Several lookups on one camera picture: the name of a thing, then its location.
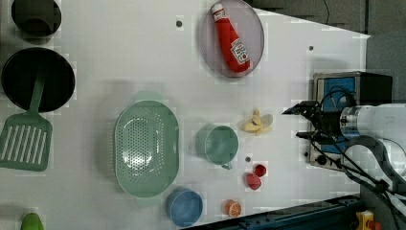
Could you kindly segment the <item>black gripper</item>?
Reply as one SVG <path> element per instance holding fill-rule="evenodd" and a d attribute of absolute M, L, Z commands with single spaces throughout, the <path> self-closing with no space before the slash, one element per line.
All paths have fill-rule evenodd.
<path fill-rule="evenodd" d="M 325 112 L 317 101 L 302 101 L 287 108 L 282 115 L 311 115 L 315 131 L 297 132 L 296 136 L 319 144 L 334 144 L 342 137 L 339 111 Z"/>

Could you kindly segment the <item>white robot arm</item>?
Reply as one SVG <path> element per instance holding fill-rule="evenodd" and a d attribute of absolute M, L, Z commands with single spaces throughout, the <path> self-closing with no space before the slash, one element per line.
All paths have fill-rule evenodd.
<path fill-rule="evenodd" d="M 405 105 L 355 105 L 325 112 L 303 101 L 283 112 L 301 115 L 312 130 L 298 132 L 317 152 L 313 161 L 332 165 L 395 207 L 405 206 Z"/>

